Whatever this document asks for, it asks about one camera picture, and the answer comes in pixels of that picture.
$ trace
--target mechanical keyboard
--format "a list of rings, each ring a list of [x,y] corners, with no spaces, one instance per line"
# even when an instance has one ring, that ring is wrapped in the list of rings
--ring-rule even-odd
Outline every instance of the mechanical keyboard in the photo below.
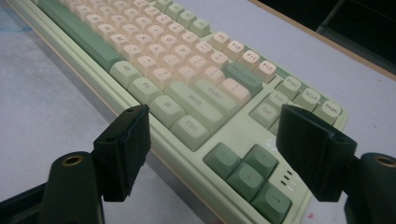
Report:
[[[149,105],[152,150],[222,221],[301,221],[280,107],[341,130],[340,105],[172,0],[7,1],[115,113]]]

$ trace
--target gray surface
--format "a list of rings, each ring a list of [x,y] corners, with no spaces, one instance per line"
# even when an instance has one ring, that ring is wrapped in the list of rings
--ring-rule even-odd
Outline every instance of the gray surface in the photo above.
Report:
[[[342,105],[349,114],[344,133],[359,143],[358,156],[375,151],[396,157],[396,82],[246,0],[176,2]],[[59,156],[91,150],[93,139],[115,117],[0,4],[2,201],[45,182]],[[105,204],[106,217],[114,220],[109,223],[212,222],[207,210],[152,155],[133,193],[126,203]],[[303,223],[346,223],[345,198],[340,203],[313,199]]]

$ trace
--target ctrl key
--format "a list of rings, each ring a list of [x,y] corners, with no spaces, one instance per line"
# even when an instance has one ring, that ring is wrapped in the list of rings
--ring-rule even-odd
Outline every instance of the ctrl key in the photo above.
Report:
[[[281,223],[291,205],[290,199],[269,183],[265,183],[251,202],[271,223]]]
[[[191,115],[176,122],[171,132],[191,151],[196,151],[210,137],[207,129]]]

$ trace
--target white table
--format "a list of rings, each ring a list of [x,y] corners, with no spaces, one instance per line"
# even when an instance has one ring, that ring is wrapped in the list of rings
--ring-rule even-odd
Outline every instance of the white table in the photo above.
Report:
[[[249,1],[176,2],[208,20],[212,29],[248,44],[342,105],[349,114],[344,133],[358,142],[358,157],[370,151],[396,157],[392,75],[384,76],[356,55],[329,46]],[[3,1],[0,68],[3,201],[46,182],[50,165],[60,156],[91,151],[93,140],[115,116]],[[303,223],[346,223],[345,199],[344,194],[340,203],[313,199]],[[104,208],[107,223],[218,222],[152,154],[136,180],[132,198],[105,203]]]

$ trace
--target black holder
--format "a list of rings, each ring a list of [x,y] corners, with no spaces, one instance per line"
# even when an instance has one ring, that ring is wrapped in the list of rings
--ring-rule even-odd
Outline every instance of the black holder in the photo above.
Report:
[[[46,184],[0,203],[0,223],[105,223],[101,197],[123,202],[149,153],[149,108],[126,109],[93,145],[56,160]]]
[[[344,191],[349,224],[396,223],[396,160],[354,156],[357,143],[313,113],[282,105],[276,146],[320,202]]]

